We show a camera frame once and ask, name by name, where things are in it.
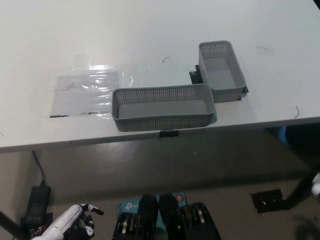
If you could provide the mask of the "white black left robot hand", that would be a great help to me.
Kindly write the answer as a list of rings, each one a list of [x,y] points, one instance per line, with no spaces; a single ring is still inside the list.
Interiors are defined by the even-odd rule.
[[[98,207],[88,204],[74,204],[55,219],[35,240],[90,240],[95,236],[95,224],[91,215],[100,216],[104,212]]]

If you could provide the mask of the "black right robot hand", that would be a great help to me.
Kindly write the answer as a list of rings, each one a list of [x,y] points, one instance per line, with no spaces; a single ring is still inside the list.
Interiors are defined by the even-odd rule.
[[[320,199],[320,173],[318,172],[312,180],[311,193],[318,200]]]

